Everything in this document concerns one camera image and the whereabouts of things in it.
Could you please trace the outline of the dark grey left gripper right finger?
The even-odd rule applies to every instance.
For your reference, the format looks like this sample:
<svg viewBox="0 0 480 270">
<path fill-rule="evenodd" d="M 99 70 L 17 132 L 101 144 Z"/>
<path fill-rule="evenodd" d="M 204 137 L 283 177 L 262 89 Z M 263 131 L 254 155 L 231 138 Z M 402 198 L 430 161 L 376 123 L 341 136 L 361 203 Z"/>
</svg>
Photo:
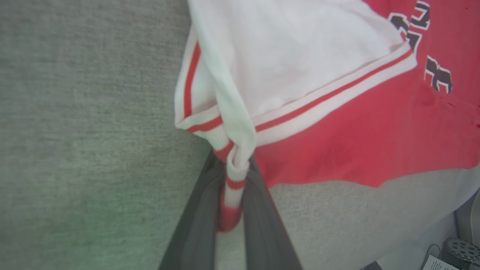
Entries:
<svg viewBox="0 0 480 270">
<path fill-rule="evenodd" d="M 247 270 L 302 270 L 254 157 L 242 196 Z"/>
</svg>

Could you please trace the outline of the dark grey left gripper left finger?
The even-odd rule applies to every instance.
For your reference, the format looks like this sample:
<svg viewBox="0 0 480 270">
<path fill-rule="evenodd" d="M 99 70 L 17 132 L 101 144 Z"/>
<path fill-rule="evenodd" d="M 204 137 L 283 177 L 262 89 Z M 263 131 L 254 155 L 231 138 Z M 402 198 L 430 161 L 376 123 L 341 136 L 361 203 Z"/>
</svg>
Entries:
<svg viewBox="0 0 480 270">
<path fill-rule="evenodd" d="M 175 228 L 160 270 L 213 270 L 225 168 L 210 152 Z"/>
</svg>

